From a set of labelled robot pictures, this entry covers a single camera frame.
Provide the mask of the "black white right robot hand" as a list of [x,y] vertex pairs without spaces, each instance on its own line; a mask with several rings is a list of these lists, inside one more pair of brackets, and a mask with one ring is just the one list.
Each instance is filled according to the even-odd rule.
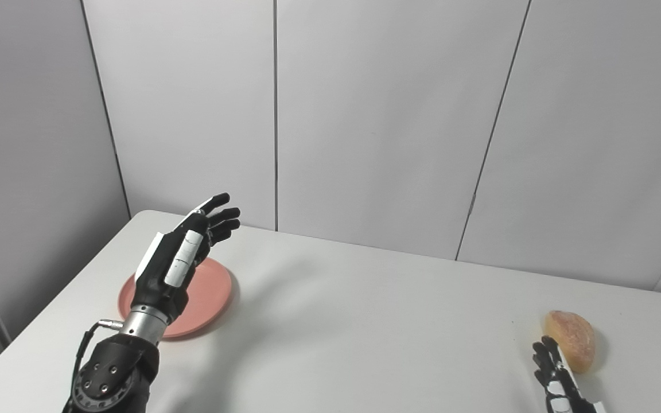
[[583,397],[556,340],[543,336],[532,348],[537,365],[534,376],[544,389],[548,412],[606,412],[602,402],[591,403]]

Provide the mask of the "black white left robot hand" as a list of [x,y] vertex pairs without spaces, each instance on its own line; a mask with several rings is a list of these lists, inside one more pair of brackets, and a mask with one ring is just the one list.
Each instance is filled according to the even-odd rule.
[[240,227],[240,209],[226,208],[229,201],[228,193],[212,196],[173,230],[157,233],[134,274],[131,307],[153,309],[168,325],[183,314],[196,267]]

